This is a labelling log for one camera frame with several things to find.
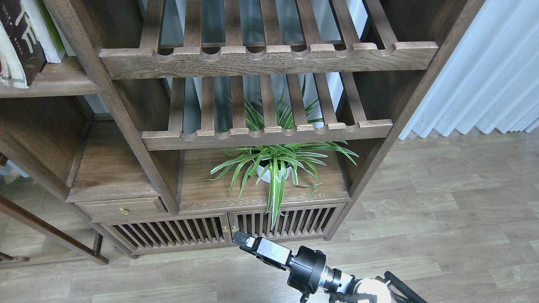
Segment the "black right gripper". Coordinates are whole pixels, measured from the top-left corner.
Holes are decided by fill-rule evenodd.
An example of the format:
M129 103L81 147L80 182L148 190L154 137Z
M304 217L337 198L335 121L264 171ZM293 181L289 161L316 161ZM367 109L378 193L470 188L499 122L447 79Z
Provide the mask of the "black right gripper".
M326 255L320 250L300 246L298 253L263 237L252 237L244 232L235 232L233 243L240 249L255 255L264 263L281 270L289 270L288 286L302 292L301 303L306 303L311 294L319 287L327 293L341 292L345 295L354 293L353 275L326 265Z

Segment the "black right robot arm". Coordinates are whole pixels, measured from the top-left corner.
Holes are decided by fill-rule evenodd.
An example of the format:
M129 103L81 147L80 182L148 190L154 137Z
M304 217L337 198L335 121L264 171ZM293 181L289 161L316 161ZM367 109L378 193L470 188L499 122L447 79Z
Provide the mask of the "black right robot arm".
M329 302L345 303L424 303L425 300L390 271L384 277L356 278L326 265L326 255L320 250L300 246L298 253L264 237L251 237L237 231L233 242L240 249L281 270L289 271L288 286L302 292L301 303L322 288Z

